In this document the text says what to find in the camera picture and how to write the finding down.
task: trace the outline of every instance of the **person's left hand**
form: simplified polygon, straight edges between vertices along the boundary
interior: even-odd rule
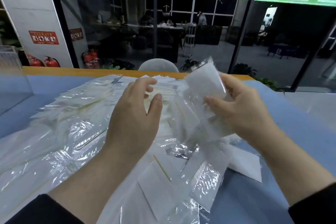
[[[154,78],[139,78],[129,83],[111,115],[104,147],[113,147],[123,154],[140,159],[149,149],[159,129],[162,95],[156,94],[148,113],[144,106],[147,92],[156,84]]]

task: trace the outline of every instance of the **black sleeve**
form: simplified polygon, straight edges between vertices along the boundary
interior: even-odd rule
[[[39,195],[6,224],[84,224],[47,194]]]
[[[295,224],[336,223],[336,183],[297,202],[288,212]]]

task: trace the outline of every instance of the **white chair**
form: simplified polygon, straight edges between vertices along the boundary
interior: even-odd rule
[[[190,58],[192,56],[191,48],[195,47],[196,23],[187,23],[185,27],[186,35],[183,42],[182,56]]]
[[[150,59],[141,64],[139,71],[179,72],[174,63],[165,59]]]

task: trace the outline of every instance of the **blue table surface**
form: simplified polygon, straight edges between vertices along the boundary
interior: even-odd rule
[[[29,117],[38,108],[92,78],[39,75],[28,79],[34,95],[0,116],[0,138],[27,127]],[[245,82],[258,90],[278,126],[336,176],[336,134],[262,83]],[[239,147],[257,153],[245,142]],[[263,159],[261,165],[262,184],[231,170],[225,172],[211,208],[210,223],[293,223],[287,212],[288,203]]]

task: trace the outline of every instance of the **yellow table edge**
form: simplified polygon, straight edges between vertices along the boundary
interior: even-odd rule
[[[148,76],[170,76],[176,79],[183,79],[188,73],[174,72],[158,72],[158,71],[137,71],[137,70],[110,70],[110,69],[81,69],[81,68],[65,68],[65,67],[29,67],[23,66],[23,71],[26,75],[52,75],[52,76],[87,76],[87,77],[102,77],[109,74],[120,74],[130,77]],[[248,75],[233,74],[234,77],[242,81],[254,80]]]

